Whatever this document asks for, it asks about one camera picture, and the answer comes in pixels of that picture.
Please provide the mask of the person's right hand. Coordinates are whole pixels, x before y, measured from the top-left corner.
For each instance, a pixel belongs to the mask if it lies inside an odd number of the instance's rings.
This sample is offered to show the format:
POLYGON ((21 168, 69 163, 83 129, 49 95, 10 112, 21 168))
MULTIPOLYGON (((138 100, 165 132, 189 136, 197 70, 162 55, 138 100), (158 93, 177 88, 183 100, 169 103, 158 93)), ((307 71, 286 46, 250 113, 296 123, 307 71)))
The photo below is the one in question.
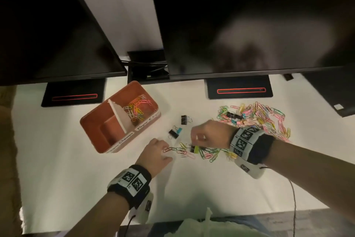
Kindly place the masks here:
POLYGON ((239 128, 237 127, 214 120, 208 120, 205 123, 194 126, 191 132, 204 132, 207 138, 208 148, 229 150, 231 140, 238 130, 239 128))

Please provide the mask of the black wristband with marker tags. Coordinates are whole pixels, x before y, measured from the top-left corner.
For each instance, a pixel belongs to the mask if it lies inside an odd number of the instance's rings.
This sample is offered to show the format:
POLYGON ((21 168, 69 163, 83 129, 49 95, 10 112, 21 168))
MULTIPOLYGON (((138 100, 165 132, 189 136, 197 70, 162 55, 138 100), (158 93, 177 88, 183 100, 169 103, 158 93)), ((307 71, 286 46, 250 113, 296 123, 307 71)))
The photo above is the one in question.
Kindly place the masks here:
POLYGON ((262 164, 275 140, 262 129, 245 126, 233 133, 229 151, 253 165, 262 164))
POLYGON ((120 172, 107 186, 107 192, 114 192, 125 198, 130 209, 143 203, 150 192, 152 175, 144 167, 134 164, 120 172))

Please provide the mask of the pile of coloured paper clips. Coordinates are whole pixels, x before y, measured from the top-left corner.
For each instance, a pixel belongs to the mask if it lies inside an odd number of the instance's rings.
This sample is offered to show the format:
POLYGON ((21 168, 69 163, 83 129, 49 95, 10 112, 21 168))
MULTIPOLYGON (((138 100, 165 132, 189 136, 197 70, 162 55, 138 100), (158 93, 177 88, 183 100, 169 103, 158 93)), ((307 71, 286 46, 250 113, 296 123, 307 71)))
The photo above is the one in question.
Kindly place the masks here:
MULTIPOLYGON (((266 134, 272 135, 275 138, 290 143, 291 129, 286 128, 283 124, 285 120, 285 114, 280 110, 271 108, 267 105, 263 105, 259 102, 254 102, 250 105, 241 104, 236 105, 224 105, 220 106, 216 120, 221 123, 231 125, 233 127, 256 127, 265 131, 266 134), (226 116, 227 112, 232 112, 243 116, 242 120, 233 120, 226 116)), ((200 149, 199 154, 193 154, 190 152, 191 143, 182 139, 182 132, 179 134, 175 143, 172 142, 170 146, 163 150, 163 153, 175 152, 181 158, 196 159, 200 156, 203 160, 214 162, 219 155, 225 154, 227 161, 234 162, 237 155, 230 152, 227 149, 200 149)))

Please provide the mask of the black monitor base red outline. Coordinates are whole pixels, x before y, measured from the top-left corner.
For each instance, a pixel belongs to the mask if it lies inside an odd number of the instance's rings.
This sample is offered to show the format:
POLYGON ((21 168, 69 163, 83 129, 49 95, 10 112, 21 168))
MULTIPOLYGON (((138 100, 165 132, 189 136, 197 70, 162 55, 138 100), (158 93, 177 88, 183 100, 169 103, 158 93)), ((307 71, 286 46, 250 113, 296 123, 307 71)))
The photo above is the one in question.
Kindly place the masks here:
POLYGON ((104 101, 106 78, 50 82, 41 106, 43 108, 100 104, 104 101))
POLYGON ((207 78, 208 99, 271 98, 268 75, 207 78))

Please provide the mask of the white plastic bag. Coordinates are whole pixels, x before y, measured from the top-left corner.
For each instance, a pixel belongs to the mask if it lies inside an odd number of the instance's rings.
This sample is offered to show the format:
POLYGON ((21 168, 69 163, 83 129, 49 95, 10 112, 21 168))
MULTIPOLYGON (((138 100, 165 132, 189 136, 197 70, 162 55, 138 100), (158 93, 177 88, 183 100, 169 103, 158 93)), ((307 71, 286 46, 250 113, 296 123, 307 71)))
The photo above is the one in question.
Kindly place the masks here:
POLYGON ((212 211, 207 208, 205 219, 197 221, 185 219, 174 233, 164 237, 271 237, 266 231, 256 229, 234 218, 211 218, 212 211))

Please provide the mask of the person's right forearm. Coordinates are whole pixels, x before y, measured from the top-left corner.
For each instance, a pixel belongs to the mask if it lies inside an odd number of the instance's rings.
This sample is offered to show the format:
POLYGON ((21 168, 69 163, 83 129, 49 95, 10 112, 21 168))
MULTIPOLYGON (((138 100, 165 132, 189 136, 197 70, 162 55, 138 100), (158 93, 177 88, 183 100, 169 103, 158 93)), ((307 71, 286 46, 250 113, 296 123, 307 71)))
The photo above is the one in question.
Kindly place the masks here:
POLYGON ((355 164, 281 140, 263 163, 355 224, 355 164))

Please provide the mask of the bunch of clips inside box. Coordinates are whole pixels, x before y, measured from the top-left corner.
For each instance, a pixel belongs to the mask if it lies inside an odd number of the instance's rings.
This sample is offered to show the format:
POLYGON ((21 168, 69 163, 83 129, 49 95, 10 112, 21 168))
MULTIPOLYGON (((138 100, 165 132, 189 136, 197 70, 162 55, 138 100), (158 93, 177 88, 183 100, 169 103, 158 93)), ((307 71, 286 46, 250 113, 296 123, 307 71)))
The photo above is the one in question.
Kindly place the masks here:
POLYGON ((124 106, 123 110, 129 116, 130 120, 135 123, 144 121, 146 116, 151 114, 152 106, 152 102, 142 94, 124 106))

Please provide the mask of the person's left forearm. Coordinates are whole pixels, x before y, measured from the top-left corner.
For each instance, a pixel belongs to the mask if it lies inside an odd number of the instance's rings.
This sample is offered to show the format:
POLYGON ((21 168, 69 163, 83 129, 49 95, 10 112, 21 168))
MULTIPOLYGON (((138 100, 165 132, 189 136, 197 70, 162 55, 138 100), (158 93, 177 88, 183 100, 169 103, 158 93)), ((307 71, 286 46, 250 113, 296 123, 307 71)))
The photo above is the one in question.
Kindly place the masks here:
POLYGON ((129 207, 124 197, 108 192, 64 237, 114 237, 129 207))

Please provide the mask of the black flat device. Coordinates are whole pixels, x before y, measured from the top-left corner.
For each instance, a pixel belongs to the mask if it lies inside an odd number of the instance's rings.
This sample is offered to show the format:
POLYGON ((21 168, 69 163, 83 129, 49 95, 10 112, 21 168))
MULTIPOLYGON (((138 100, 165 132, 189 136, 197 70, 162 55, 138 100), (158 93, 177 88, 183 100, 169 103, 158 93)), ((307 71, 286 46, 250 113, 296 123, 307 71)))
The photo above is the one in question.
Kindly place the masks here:
POLYGON ((355 115, 355 64, 302 75, 341 117, 355 115))

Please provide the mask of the person's blue jeans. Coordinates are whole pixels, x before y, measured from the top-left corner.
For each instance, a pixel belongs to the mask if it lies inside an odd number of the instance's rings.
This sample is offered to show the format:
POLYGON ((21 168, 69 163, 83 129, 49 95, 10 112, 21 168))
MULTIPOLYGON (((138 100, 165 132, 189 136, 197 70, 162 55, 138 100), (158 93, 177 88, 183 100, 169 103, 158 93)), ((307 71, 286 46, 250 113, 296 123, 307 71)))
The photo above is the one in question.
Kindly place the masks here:
MULTIPOLYGON (((256 229, 266 231, 271 237, 272 233, 255 217, 255 216, 227 216, 226 218, 234 218, 238 223, 245 223, 256 229)), ((158 222, 155 223, 147 237, 164 237, 167 233, 174 233, 183 221, 174 221, 174 222, 158 222)))

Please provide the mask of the person's left hand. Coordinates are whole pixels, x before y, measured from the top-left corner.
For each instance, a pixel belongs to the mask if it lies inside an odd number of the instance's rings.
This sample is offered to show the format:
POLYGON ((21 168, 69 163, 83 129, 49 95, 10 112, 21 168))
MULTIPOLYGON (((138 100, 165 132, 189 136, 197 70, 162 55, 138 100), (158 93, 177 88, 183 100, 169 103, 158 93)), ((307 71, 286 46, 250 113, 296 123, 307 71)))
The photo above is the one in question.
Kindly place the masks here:
POLYGON ((146 145, 135 164, 145 168, 151 174, 152 178, 156 177, 165 167, 169 165, 160 163, 162 152, 168 147, 169 144, 167 142, 153 138, 146 145))

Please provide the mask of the orange divided storage box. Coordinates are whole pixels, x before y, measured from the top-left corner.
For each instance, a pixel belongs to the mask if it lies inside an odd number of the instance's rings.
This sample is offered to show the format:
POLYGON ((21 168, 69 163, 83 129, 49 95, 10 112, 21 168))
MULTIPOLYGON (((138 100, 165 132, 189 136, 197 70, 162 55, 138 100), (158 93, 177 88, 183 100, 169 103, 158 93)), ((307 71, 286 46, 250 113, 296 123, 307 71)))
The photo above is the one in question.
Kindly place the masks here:
POLYGON ((83 116, 80 124, 98 153, 117 153, 160 117, 154 99, 139 82, 132 81, 83 116), (142 94, 152 102, 152 112, 144 121, 133 123, 123 107, 142 94))

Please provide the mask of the wide black computer monitor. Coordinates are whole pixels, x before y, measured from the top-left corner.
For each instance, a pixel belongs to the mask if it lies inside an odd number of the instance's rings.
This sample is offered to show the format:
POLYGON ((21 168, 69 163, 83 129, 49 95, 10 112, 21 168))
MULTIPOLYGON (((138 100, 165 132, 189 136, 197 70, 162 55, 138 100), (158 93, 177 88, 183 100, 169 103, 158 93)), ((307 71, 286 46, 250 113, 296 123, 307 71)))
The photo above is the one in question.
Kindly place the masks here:
POLYGON ((171 79, 355 67, 355 0, 153 0, 171 79))

